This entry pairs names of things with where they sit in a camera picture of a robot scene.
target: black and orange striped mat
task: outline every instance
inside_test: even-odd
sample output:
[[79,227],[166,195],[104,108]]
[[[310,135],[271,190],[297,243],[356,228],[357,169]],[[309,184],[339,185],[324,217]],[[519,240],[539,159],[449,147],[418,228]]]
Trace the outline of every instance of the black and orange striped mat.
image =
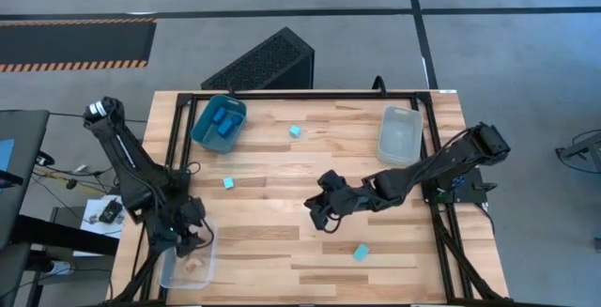
[[0,23],[0,72],[143,68],[156,19]]

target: blue object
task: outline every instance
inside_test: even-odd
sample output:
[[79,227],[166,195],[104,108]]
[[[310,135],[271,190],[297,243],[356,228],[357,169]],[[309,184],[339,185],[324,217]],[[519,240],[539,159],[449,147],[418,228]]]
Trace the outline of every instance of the blue object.
[[234,188],[234,179],[232,177],[224,178],[223,186],[228,190],[233,189]]
[[14,139],[7,139],[0,141],[0,170],[8,171],[8,164],[10,163],[10,155],[12,155],[12,148],[15,146]]
[[225,108],[220,107],[219,110],[217,110],[217,112],[215,112],[215,115],[213,115],[213,118],[211,118],[210,121],[212,121],[214,124],[219,124],[222,122],[222,120],[224,118],[225,118]]
[[357,251],[355,251],[355,253],[353,254],[353,257],[357,261],[363,261],[363,259],[367,256],[368,253],[369,253],[369,247],[361,244],[361,245],[359,245],[359,247],[357,247]]
[[[239,125],[233,125],[229,134],[221,136],[218,128],[221,125],[212,122],[213,115],[220,109],[225,109],[225,120],[233,120],[234,116],[239,115],[242,119]],[[246,105],[239,100],[235,100],[226,95],[217,95],[211,97],[208,101],[205,111],[194,125],[191,132],[192,139],[206,149],[217,153],[227,153],[234,148],[236,140],[244,123],[246,122]]]
[[227,136],[232,131],[232,129],[234,129],[234,126],[235,125],[232,122],[232,119],[228,118],[223,121],[223,123],[219,126],[219,128],[217,128],[217,133],[219,133],[219,135],[222,136],[223,138],[227,138]]
[[240,116],[240,115],[232,116],[232,123],[234,123],[234,125],[239,125],[241,122],[242,122],[242,116]]
[[292,128],[290,128],[290,135],[294,138],[299,138],[301,136],[301,128],[299,128],[296,125],[293,126]]

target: blue plastic bin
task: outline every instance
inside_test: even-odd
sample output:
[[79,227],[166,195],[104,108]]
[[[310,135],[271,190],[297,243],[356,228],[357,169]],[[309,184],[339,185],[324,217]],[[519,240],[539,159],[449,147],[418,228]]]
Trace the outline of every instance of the blue plastic bin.
[[[211,121],[213,115],[220,107],[224,107],[226,119],[231,119],[234,115],[242,117],[242,122],[237,125],[227,137],[222,137],[217,133],[219,124]],[[191,136],[192,139],[206,149],[217,153],[227,153],[234,148],[234,144],[240,135],[242,127],[246,123],[246,105],[239,100],[235,100],[225,95],[211,97],[203,114],[194,125]]]

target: black metal frame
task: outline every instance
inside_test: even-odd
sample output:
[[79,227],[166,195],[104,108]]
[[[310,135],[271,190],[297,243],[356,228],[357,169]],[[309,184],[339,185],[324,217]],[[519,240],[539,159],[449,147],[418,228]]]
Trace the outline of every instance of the black metal frame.
[[[236,94],[236,98],[239,100],[408,100],[411,108],[416,111],[420,111],[421,102],[424,105],[425,113],[428,119],[428,128],[430,129],[433,141],[434,150],[440,149],[441,144],[439,140],[439,131],[436,123],[436,117],[434,114],[432,98],[430,92],[398,92],[398,91],[387,91],[386,87],[379,78],[374,81],[373,89],[378,91],[366,91],[366,92],[297,92],[297,93],[273,93],[273,92],[240,92]],[[210,94],[192,94],[192,93],[180,93],[177,95],[176,110],[171,127],[171,135],[169,137],[169,145],[167,147],[167,153],[165,157],[165,166],[169,169],[173,167],[173,162],[176,156],[176,145],[179,127],[181,125],[182,114],[184,108],[188,107],[188,118],[186,119],[186,130],[190,132],[193,127],[195,120],[195,114],[197,110],[197,103],[200,100],[209,100],[212,96],[217,93]],[[179,169],[184,169],[189,163],[190,148],[192,140],[190,134],[184,136],[183,149],[181,159],[179,161]],[[427,156],[427,149],[425,145],[424,136],[422,136],[422,158]],[[439,216],[439,208],[436,203],[429,203],[430,213],[433,221]],[[459,250],[462,250],[461,236],[459,234],[459,227],[457,223],[457,217],[455,214],[454,204],[446,204],[447,219],[451,227],[451,236],[454,239],[455,245]],[[442,282],[444,285],[444,292],[447,301],[455,299],[455,291],[453,288],[453,279],[451,277],[451,268],[449,266],[449,259],[446,253],[446,248],[443,239],[435,233],[437,251],[439,254],[440,271],[442,275]],[[149,299],[151,278],[152,273],[147,278],[142,286],[141,300]],[[463,270],[460,270],[461,283],[463,286],[463,297],[466,299],[472,299],[473,295],[471,292],[470,280],[466,276]],[[167,298],[168,289],[161,287],[159,291],[159,299]]]

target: wooden table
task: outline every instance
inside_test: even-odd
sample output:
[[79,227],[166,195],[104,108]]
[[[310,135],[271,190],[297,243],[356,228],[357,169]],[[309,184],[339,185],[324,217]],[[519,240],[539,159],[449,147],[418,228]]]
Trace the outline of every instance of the wooden table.
[[[160,164],[176,97],[177,92],[157,92],[150,109],[144,148]],[[432,91],[432,99],[444,143],[465,128],[459,98],[455,92]],[[201,290],[170,289],[168,303],[445,301],[430,212],[419,186],[401,207],[353,214],[333,235],[317,232],[302,205],[320,193],[316,180],[330,169],[358,186],[361,177],[390,168],[375,157],[381,116],[387,105],[410,108],[408,100],[245,102],[248,121],[232,153],[218,156],[193,143],[190,154],[190,161],[202,165],[191,195],[202,198],[218,226],[213,283]],[[198,103],[197,117],[205,104]],[[288,134],[293,124],[302,128],[298,139]],[[424,135],[430,145],[429,131]],[[223,187],[224,177],[235,179],[235,189]],[[507,296],[490,222],[474,205],[456,205],[456,210],[467,257],[493,289]],[[126,221],[112,276],[116,294],[130,280],[140,230]],[[351,255],[360,243],[370,254],[356,262]],[[146,256],[146,241],[141,255],[138,264]],[[449,258],[455,293],[461,296],[457,266]],[[159,276],[156,269],[151,297],[158,294]]]

